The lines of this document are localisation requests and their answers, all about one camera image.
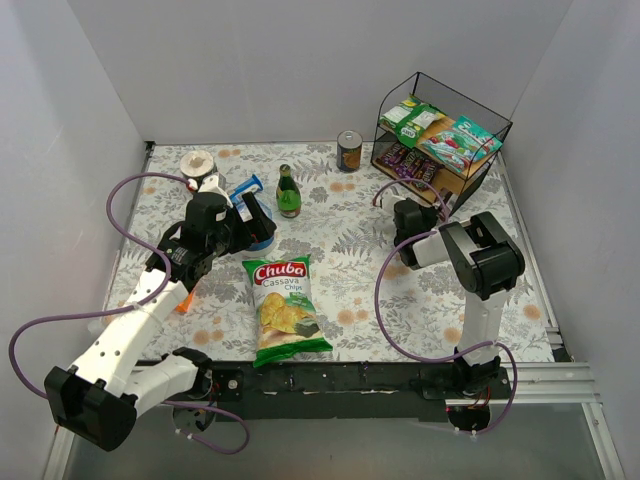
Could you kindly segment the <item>green glass bottle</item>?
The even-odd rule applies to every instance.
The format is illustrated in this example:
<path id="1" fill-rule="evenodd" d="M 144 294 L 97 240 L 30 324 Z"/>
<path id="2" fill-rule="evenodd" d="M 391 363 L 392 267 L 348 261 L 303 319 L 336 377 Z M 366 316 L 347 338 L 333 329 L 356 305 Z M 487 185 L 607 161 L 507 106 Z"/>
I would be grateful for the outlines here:
<path id="1" fill-rule="evenodd" d="M 287 164 L 279 167 L 279 181 L 276 188 L 276 202 L 280 214 L 285 218 L 295 218 L 301 211 L 301 195 Z"/>

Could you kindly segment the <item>green Chuba chips bag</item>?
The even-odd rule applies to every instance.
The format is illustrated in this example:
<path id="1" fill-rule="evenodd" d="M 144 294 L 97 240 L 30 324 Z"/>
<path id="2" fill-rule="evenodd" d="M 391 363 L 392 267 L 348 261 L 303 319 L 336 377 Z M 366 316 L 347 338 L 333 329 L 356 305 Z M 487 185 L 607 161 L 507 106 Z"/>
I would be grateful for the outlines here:
<path id="1" fill-rule="evenodd" d="M 275 261 L 250 259 L 243 267 L 257 320 L 255 368 L 298 353 L 332 350 L 318 323 L 308 255 Z"/>

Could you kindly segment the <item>blue cookie packet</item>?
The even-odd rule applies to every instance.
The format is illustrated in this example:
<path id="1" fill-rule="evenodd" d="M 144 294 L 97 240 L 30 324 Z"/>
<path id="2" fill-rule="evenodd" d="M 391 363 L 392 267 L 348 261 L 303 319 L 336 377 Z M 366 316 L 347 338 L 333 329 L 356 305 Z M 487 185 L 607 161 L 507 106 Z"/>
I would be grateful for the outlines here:
<path id="1" fill-rule="evenodd" d="M 230 195 L 230 199 L 243 221 L 252 219 L 252 215 L 243 200 L 243 195 L 247 193 L 260 193 L 263 189 L 264 187 L 262 182 L 255 174 L 253 174 L 248 180 L 244 181 L 233 190 Z"/>

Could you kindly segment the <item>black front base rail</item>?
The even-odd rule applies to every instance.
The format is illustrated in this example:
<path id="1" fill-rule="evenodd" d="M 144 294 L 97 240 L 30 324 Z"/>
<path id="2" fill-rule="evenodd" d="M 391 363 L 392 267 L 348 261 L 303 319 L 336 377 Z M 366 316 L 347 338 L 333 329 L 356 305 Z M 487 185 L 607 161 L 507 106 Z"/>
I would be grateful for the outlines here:
<path id="1" fill-rule="evenodd" d="M 470 404 L 478 392 L 506 400 L 513 383 L 499 368 L 484 388 L 464 387 L 449 364 L 415 362 L 215 362 L 212 385 L 200 398 L 170 399 L 216 406 L 245 420 L 417 419 L 446 422 L 446 404 Z"/>

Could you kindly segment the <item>purple m&m bag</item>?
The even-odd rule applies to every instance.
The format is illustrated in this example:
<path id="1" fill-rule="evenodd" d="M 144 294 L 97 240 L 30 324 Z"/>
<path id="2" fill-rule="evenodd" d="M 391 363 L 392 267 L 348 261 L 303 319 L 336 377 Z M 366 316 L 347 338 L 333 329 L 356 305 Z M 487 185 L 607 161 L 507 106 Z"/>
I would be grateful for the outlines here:
<path id="1" fill-rule="evenodd" d="M 386 168 L 394 168 L 407 152 L 408 149 L 403 144 L 396 142 L 377 159 L 377 162 Z"/>
<path id="2" fill-rule="evenodd" d="M 393 167 L 393 171 L 399 178 L 412 178 L 424 161 L 422 152 L 411 150 Z"/>
<path id="3" fill-rule="evenodd" d="M 424 160 L 421 166 L 413 174 L 413 184 L 421 190 L 426 190 L 427 185 L 431 185 L 435 175 L 439 172 L 441 165 L 430 160 Z"/>

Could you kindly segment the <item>dark tin can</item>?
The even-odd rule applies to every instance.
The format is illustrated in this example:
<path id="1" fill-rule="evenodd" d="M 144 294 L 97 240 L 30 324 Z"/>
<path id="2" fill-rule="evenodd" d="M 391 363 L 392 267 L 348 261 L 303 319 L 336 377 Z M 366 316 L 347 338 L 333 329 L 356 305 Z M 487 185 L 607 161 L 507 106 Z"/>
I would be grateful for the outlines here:
<path id="1" fill-rule="evenodd" d="M 337 167 L 343 172 L 354 172 L 360 168 L 362 136 L 353 130 L 341 132 L 337 138 Z"/>

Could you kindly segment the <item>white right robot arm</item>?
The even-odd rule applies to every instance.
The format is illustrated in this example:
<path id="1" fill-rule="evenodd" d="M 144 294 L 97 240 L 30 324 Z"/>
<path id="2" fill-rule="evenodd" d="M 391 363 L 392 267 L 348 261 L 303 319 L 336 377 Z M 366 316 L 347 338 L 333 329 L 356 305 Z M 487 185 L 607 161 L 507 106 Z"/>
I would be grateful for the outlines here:
<path id="1" fill-rule="evenodd" d="M 486 343 L 498 339 L 507 293 L 525 270 L 523 254 L 488 211 L 440 227 L 436 210 L 412 199 L 390 211 L 402 263 L 413 270 L 448 263 L 465 291 L 465 324 L 454 349 L 460 356 L 436 382 L 463 395 L 484 390 L 500 368 L 499 348 Z"/>

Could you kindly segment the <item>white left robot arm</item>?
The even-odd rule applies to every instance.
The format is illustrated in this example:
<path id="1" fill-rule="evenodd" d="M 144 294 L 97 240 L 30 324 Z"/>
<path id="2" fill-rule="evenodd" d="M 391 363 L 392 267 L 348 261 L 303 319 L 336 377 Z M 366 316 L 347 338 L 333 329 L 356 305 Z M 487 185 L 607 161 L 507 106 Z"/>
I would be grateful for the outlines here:
<path id="1" fill-rule="evenodd" d="M 213 362 L 181 347 L 142 371 L 134 368 L 164 320 L 212 269 L 215 259 L 244 251 L 276 230 L 253 193 L 246 217 L 225 196 L 196 193 L 185 217 L 161 237 L 127 301 L 72 365 L 53 368 L 44 387 L 56 423 L 105 451 L 118 448 L 138 417 L 175 395 L 199 400 L 213 386 Z"/>

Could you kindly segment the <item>orange smiley snack box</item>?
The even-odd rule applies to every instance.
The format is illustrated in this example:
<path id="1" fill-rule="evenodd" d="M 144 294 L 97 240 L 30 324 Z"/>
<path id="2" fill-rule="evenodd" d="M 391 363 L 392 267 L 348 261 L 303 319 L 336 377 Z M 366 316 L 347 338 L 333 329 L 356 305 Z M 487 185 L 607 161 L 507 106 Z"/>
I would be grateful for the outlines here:
<path id="1" fill-rule="evenodd" d="M 175 307 L 175 311 L 180 314 L 187 313 L 191 307 L 194 294 L 195 294 L 194 291 L 190 292 L 189 295 Z"/>

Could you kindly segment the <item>purple M&M bag front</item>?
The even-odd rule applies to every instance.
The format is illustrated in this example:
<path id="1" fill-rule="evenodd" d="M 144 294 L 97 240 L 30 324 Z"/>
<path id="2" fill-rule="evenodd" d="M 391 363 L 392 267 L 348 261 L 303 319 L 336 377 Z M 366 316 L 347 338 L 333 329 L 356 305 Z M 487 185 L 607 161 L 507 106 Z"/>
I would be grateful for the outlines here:
<path id="1" fill-rule="evenodd" d="M 407 152 L 408 149 L 403 144 L 396 142 L 377 159 L 377 162 L 386 168 L 394 168 Z"/>

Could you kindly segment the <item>teal Fox's candy bag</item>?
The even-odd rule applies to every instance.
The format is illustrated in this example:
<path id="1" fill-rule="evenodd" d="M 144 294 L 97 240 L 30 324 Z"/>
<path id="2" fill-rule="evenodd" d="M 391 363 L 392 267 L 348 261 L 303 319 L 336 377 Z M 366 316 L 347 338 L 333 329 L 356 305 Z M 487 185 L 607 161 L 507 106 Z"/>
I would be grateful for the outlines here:
<path id="1" fill-rule="evenodd" d="M 466 116 L 421 143 L 431 155 L 462 173 L 502 147 L 502 141 Z"/>

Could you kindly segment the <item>green candy bag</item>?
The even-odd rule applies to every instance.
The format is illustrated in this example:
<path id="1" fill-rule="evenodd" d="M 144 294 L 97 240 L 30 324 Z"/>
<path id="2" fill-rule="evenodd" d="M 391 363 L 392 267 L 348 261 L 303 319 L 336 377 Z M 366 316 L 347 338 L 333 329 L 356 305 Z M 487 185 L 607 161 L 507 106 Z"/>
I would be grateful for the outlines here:
<path id="1" fill-rule="evenodd" d="M 442 111 L 430 103 L 409 95 L 404 101 L 382 114 L 378 124 L 392 130 L 403 146 L 412 149 L 432 123 L 445 117 Z"/>

